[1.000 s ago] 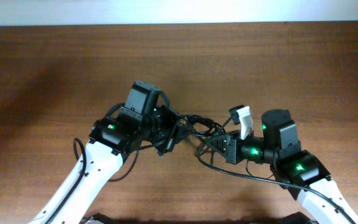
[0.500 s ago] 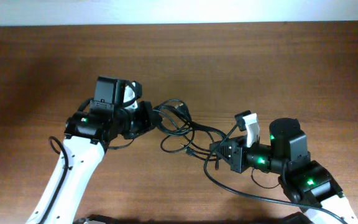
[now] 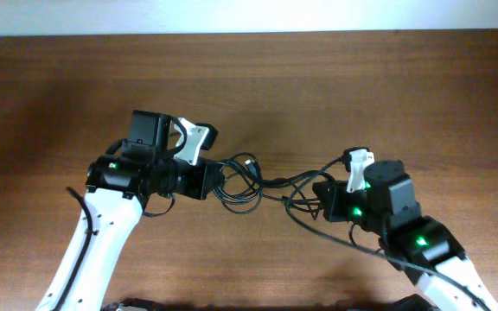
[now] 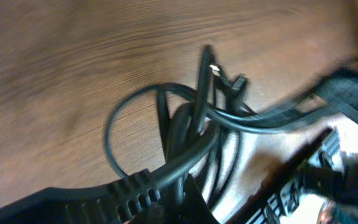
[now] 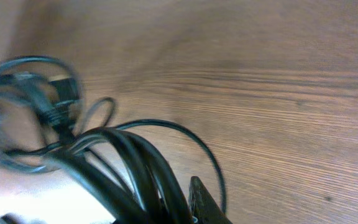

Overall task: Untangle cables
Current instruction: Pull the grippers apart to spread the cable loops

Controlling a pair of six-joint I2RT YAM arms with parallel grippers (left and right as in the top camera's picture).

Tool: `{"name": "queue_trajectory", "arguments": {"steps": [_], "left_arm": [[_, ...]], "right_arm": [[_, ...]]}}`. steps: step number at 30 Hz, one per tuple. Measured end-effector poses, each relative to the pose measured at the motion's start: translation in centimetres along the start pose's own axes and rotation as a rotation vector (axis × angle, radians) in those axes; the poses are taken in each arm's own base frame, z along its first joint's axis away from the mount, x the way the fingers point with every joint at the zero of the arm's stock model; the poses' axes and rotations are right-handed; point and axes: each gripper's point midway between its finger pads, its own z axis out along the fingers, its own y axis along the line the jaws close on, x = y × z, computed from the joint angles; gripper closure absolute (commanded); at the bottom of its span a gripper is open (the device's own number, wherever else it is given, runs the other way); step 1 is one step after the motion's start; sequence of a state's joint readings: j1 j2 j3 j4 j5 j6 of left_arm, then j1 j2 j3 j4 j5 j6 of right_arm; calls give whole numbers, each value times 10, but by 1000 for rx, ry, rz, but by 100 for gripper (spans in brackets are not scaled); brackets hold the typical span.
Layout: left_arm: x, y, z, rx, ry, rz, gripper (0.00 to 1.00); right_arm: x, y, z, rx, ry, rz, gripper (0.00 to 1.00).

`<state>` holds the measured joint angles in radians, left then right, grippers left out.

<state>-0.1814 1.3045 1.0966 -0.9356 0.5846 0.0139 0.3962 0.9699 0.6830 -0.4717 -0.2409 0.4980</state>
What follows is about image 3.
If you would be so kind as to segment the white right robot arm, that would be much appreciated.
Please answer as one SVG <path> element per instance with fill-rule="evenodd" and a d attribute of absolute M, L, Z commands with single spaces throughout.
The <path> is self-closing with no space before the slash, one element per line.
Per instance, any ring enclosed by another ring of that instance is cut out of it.
<path fill-rule="evenodd" d="M 438 310 L 498 310 L 465 249 L 450 230 L 422 214 L 403 162 L 351 165 L 346 181 L 312 186 L 329 222 L 350 222 L 379 237 L 391 265 Z"/>

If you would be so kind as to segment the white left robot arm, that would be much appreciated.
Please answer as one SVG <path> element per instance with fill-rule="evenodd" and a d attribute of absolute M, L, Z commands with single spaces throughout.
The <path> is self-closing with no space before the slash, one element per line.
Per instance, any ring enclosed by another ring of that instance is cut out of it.
<path fill-rule="evenodd" d="M 211 124 L 135 110 L 128 136 L 92 162 L 86 192 L 68 192 L 81 208 L 78 224 L 40 310 L 98 310 L 128 237 L 151 195 L 205 200 L 225 177 L 201 157 L 218 135 Z"/>

